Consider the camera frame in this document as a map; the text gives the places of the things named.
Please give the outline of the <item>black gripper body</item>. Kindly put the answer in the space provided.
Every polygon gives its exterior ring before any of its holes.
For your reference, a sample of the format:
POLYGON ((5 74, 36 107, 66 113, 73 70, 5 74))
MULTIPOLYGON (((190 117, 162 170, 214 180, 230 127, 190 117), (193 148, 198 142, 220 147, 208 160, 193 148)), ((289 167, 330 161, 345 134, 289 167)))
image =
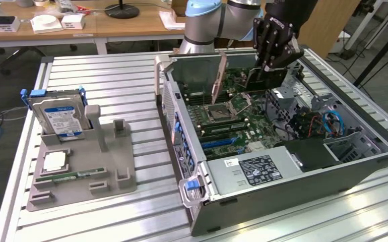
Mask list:
POLYGON ((265 24, 276 24, 281 28, 292 27, 298 39, 300 29, 310 17, 316 4, 316 0, 274 1, 266 3, 265 24))

